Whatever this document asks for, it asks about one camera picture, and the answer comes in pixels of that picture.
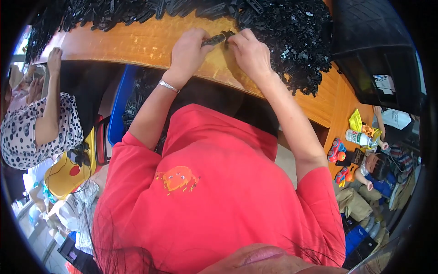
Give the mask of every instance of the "yellow snack bag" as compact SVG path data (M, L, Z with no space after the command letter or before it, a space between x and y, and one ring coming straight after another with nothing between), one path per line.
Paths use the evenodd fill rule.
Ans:
M356 109L351 115L350 119L348 119L350 123L350 129L361 132L362 131L362 119L359 114L359 109Z
M382 131L379 128L374 128L373 141L380 137Z

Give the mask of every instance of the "black hair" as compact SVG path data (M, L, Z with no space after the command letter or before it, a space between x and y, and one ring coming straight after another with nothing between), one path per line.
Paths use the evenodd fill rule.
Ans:
M389 158L384 153L376 153L378 158L371 177L377 181L381 181L386 178L389 173Z

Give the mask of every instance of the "brown paper bag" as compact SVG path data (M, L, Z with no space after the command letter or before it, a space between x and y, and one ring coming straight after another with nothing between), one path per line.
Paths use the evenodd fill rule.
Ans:
M336 200L338 201L339 212L345 212L347 218L351 216L358 222L362 221L373 211L367 201L352 188L341 190L336 195Z

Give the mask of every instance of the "woman's right hand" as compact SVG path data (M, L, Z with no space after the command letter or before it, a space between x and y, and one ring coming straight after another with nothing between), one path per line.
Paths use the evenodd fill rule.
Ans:
M248 77L260 87L266 78L276 75L271 68L271 54L264 43L246 28L228 39L236 62Z
M60 48L53 48L49 53L49 58L47 59L47 66L49 67L49 73L59 73L61 70L61 55L62 50Z

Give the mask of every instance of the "toy car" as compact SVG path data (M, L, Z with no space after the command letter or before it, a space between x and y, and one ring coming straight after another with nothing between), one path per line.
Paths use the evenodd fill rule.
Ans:
M333 141L332 148L327 154L327 159L329 162L334 163L337 160L344 161L345 160L345 152L347 149L344 146L344 143L341 141L341 139L336 138Z
M343 167L341 171L339 171L335 176L336 184L339 185L339 187L345 186L345 181L352 181L353 176L349 173L348 168Z

